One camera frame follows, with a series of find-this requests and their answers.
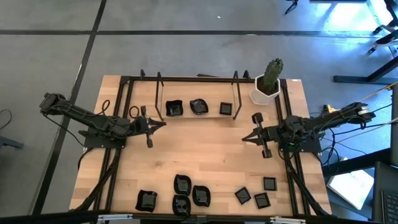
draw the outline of keyboard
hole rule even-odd
[[[382,192],[384,223],[398,224],[398,192]]]

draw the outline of white planter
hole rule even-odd
[[[278,91],[272,95],[267,95],[263,93],[262,91],[257,89],[257,80],[261,78],[264,75],[260,75],[256,77],[256,80],[254,82],[254,89],[250,92],[250,99],[253,101],[255,105],[268,105],[271,100],[273,100],[277,95],[280,93],[280,81],[277,79],[278,82]]]

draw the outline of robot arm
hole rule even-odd
[[[152,147],[150,136],[159,128],[166,125],[165,122],[154,121],[146,116],[146,107],[141,106],[141,115],[133,122],[126,118],[117,116],[106,116],[94,114],[83,108],[73,105],[61,94],[46,93],[40,104],[40,112],[44,115],[64,115],[79,123],[82,123],[95,130],[95,133],[79,131],[84,137],[95,136],[105,139],[126,139],[129,136],[146,134],[147,145]]]
[[[262,116],[260,113],[252,115],[253,123],[257,128],[253,129],[242,141],[253,142],[263,146],[264,157],[271,152],[268,150],[267,142],[275,141],[286,152],[293,152],[308,142],[315,141],[322,136],[322,131],[335,128],[339,125],[350,123],[360,124],[365,127],[376,115],[369,111],[368,105],[364,103],[352,103],[339,111],[323,114],[317,118],[302,118],[299,116],[286,117],[282,125],[262,128]]]

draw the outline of wooden tabletop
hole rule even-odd
[[[120,76],[104,76],[96,113],[101,111],[103,101],[110,100],[111,105],[106,113],[112,114],[119,80]],[[241,140],[254,128],[251,116],[256,112],[262,113],[264,127],[277,125],[274,101],[267,106],[254,105],[249,98],[254,84],[240,83],[242,108],[236,120],[233,120],[230,116],[217,115],[221,101],[237,106],[236,92],[225,94],[226,91],[236,91],[230,83],[164,82],[164,85],[159,107],[167,100],[183,100],[187,103],[202,98],[208,102],[210,112],[205,118],[192,119],[195,116],[191,114],[189,106],[184,104],[184,118],[164,116],[167,125],[153,135],[154,147],[151,149],[146,146],[145,136],[129,137],[121,154],[111,211],[143,213],[135,209],[138,192],[142,189],[158,193],[154,213],[173,214],[173,181],[176,174],[181,174],[189,176],[192,185],[207,186],[211,192],[211,205],[208,208],[196,206],[192,194],[189,196],[191,214],[292,215],[287,174],[284,162],[278,156],[277,144],[268,143],[273,157],[263,159],[261,146]],[[287,86],[292,113],[307,117],[308,108],[301,80],[287,80]],[[154,107],[155,88],[156,82],[135,81],[130,106],[145,105],[149,116],[159,120]],[[286,116],[282,92],[280,99],[282,113]],[[124,103],[121,104],[120,111],[123,111]],[[103,155],[104,149],[94,149],[82,160],[70,208],[79,206],[98,182]],[[311,153],[300,155],[307,188],[322,208],[331,212],[319,161]],[[271,206],[257,209],[253,198],[241,205],[234,193],[244,186],[252,196],[263,193],[263,177],[277,179],[277,191],[267,191]],[[108,185],[105,185],[100,208],[104,208],[107,191]],[[297,186],[295,192],[298,210],[303,213]]]

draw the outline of gray concrete floor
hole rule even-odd
[[[90,30],[99,5],[99,0],[2,0],[0,29]],[[280,0],[113,0],[106,5],[99,29],[354,31],[374,30],[377,26],[366,3],[301,0],[294,11],[283,15],[289,5],[290,2]],[[0,217],[30,212],[57,130],[40,115],[39,104],[47,91],[69,95],[87,40],[85,35],[0,35],[0,110],[7,108],[13,113],[12,122],[0,134],[25,143],[22,150],[0,150]],[[369,75],[392,59],[388,48],[367,56],[373,41],[297,36],[97,36],[76,104],[93,110],[103,75],[138,75],[144,69],[148,75],[160,71],[172,76],[205,73],[229,77],[235,70],[242,75],[247,69],[255,77],[264,72],[270,60],[280,57],[285,65],[282,78],[303,80],[311,112],[318,112],[323,104],[341,108],[381,88],[332,82],[333,75]],[[391,103],[390,94],[385,91],[365,102],[376,109]],[[389,109],[385,109],[377,113],[372,124],[390,118]],[[0,114],[0,124],[6,120]],[[352,127],[342,126],[338,131]],[[69,128],[73,133],[84,129],[73,121]],[[373,152],[387,147],[389,138],[389,128],[385,127],[344,144]],[[325,140],[322,144],[327,146],[329,142]],[[336,148],[349,158],[361,155],[342,146]],[[81,146],[67,135],[45,213],[68,210],[80,155]],[[332,209],[342,217],[360,218],[334,206]]]

